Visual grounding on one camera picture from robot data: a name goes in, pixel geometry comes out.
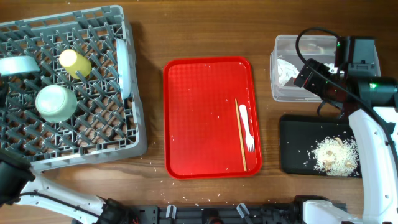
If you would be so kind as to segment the leftover rice and food scraps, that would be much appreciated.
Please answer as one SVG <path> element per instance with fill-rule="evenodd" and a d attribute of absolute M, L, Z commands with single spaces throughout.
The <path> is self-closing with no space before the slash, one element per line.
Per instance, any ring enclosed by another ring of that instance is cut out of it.
<path fill-rule="evenodd" d="M 309 152 L 313 169 L 330 176 L 359 177 L 358 145 L 354 138 L 327 137 Z"/>

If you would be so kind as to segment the white plastic fork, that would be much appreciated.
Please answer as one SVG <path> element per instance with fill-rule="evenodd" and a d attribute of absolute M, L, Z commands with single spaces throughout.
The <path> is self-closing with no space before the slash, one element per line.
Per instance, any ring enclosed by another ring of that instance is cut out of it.
<path fill-rule="evenodd" d="M 239 112 L 243 121 L 244 130 L 245 130 L 245 142 L 248 152 L 254 152 L 254 137 L 250 133 L 249 129 L 249 121 L 248 121 L 248 111 L 245 105 L 239 105 Z"/>

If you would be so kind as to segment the wooden chopstick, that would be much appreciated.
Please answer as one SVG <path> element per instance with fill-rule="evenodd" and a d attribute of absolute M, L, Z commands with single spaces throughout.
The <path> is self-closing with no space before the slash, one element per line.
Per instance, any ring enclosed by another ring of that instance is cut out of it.
<path fill-rule="evenodd" d="M 237 102 L 236 98 L 234 99 L 234 102 L 235 102 L 236 117 L 237 117 L 237 123 L 238 123 L 238 133 L 239 133 L 239 142 L 240 142 L 240 148 L 241 148 L 241 157 L 242 157 L 242 162 L 243 162 L 243 170 L 246 172 L 247 171 L 246 158 L 245 158 L 244 145 L 243 145 L 243 136 L 242 136 L 242 130 L 241 130 L 239 108 L 238 108 L 238 102 Z"/>

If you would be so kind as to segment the light blue round plate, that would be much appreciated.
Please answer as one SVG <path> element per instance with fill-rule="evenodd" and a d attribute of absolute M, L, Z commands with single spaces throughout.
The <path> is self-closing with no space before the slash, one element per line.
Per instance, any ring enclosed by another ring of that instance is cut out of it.
<path fill-rule="evenodd" d="M 116 56 L 119 73 L 119 89 L 122 99 L 127 99 L 131 94 L 131 77 L 129 54 L 127 44 L 122 39 L 116 39 Z"/>

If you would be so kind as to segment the yellow plastic cup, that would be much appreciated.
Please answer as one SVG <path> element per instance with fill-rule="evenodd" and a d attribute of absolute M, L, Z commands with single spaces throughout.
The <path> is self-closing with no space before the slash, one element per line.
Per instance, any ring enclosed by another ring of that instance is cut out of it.
<path fill-rule="evenodd" d="M 59 57 L 61 66 L 73 77 L 79 79 L 76 72 L 79 71 L 84 77 L 91 72 L 91 62 L 81 54 L 72 49 L 64 50 Z"/>

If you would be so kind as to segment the light blue rice bowl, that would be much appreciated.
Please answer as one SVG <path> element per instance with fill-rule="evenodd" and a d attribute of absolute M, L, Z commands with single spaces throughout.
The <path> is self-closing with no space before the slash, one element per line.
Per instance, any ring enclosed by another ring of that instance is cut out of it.
<path fill-rule="evenodd" d="M 51 123 L 71 118 L 77 109 L 77 97 L 71 90 L 49 85 L 41 89 L 35 98 L 35 107 L 41 117 Z"/>

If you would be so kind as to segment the light blue small bowl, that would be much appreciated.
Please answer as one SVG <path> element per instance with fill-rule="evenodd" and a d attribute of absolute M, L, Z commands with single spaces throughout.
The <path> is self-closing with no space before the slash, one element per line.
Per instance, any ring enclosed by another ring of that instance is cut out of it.
<path fill-rule="evenodd" d="M 31 56 L 6 57 L 2 58 L 0 63 L 2 77 L 40 71 L 35 58 Z"/>

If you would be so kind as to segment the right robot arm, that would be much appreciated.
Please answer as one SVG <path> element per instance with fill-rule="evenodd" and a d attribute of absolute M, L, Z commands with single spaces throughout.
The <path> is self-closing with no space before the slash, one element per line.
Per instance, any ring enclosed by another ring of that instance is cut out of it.
<path fill-rule="evenodd" d="M 374 39 L 338 36 L 335 68 L 297 54 L 304 66 L 295 85 L 348 117 L 364 187 L 361 223 L 397 223 L 397 80 L 376 75 Z"/>

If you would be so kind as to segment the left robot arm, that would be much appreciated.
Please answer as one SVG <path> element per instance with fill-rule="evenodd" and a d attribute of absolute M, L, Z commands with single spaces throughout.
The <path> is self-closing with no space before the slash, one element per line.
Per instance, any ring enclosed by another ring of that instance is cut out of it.
<path fill-rule="evenodd" d="M 120 202 L 59 185 L 33 170 L 29 161 L 1 150 L 1 205 L 5 204 L 44 208 L 78 223 L 139 223 Z"/>

